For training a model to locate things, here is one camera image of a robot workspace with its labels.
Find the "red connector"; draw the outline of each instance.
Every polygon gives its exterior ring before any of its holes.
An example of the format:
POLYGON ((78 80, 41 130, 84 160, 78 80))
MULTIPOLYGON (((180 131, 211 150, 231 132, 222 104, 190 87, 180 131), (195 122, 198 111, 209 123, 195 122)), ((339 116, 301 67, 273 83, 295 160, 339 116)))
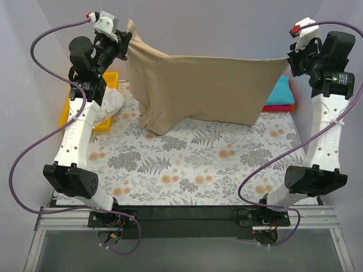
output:
POLYGON ((294 27, 293 27, 293 29, 291 30, 291 34, 294 34, 294 35, 296 35, 297 33, 299 33, 300 32, 300 25, 299 24, 297 24, 297 25, 295 25, 294 27))

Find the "beige cloth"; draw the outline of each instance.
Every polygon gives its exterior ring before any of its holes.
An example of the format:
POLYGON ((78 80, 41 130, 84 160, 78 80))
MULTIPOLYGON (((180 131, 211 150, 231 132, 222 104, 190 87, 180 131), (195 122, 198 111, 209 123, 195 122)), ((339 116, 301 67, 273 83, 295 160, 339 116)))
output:
POLYGON ((169 56, 145 44, 131 20, 127 32, 130 91, 140 105, 140 126, 159 135, 189 117, 253 125, 288 64, 287 58, 169 56))

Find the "teal towel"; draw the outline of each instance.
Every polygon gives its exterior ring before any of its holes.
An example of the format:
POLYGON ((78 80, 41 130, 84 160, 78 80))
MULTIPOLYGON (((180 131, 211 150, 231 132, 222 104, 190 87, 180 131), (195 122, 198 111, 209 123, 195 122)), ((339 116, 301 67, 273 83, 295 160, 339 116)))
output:
POLYGON ((295 100, 289 88, 289 79, 288 77, 282 76, 279 78, 270 97, 267 99, 266 106, 293 104, 295 104, 295 100))

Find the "white wall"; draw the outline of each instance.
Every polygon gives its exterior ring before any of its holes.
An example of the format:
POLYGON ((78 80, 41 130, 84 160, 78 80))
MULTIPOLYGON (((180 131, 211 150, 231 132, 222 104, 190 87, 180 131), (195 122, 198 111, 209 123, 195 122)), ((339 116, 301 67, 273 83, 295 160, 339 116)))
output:
MULTIPOLYGON (((32 40, 50 28, 35 0, 0 3, 2 26, 0 99, 0 271, 23 271, 31 245, 37 215, 22 210, 13 200, 7 184, 11 164, 34 141, 55 129, 69 87, 32 63, 32 40)), ((47 67, 62 75, 69 63, 56 37, 49 36, 36 48, 47 67)), ((51 163, 61 135, 31 151, 15 171, 15 189, 28 206, 39 209, 51 197, 43 178, 45 163, 51 163)))
MULTIPOLYGON (((89 11, 108 11, 126 30, 131 18, 144 42, 170 55, 232 58, 286 57, 288 30, 304 17, 315 16, 322 0, 37 0, 51 26, 81 20, 89 11)), ((76 36, 94 37, 90 25, 60 32, 68 54, 76 36)), ((112 70, 126 77, 116 60, 112 70)))
MULTIPOLYGON (((324 0, 321 8, 315 16, 315 20, 341 20, 352 23, 363 29, 363 0, 324 0)), ((344 31, 354 33, 347 28, 323 25, 320 27, 320 37, 324 40, 328 31, 344 31)), ((362 38, 356 35, 356 44, 349 55, 350 63, 345 69, 356 76, 354 91, 358 92, 363 80, 362 65, 362 38)), ((293 78, 298 92, 299 105, 294 114, 294 119, 302 140, 310 136, 311 130, 311 88, 308 84, 309 77, 301 76, 293 78)), ((324 197, 329 205, 334 205, 341 221, 343 235, 356 271, 363 267, 362 244, 363 236, 363 99, 344 118, 345 125, 340 141, 341 172, 348 175, 348 183, 345 187, 324 197)))

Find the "glass panel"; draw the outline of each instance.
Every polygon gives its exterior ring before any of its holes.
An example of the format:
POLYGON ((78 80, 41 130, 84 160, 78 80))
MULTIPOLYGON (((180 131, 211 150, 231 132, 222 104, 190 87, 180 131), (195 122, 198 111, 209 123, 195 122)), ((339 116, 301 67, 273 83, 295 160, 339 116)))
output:
MULTIPOLYGON (((278 231, 280 238, 289 232, 278 231)), ((328 229, 300 229, 269 249, 234 238, 143 239, 136 252, 121 256, 94 241, 96 231, 47 231, 36 271, 343 271, 328 229)))

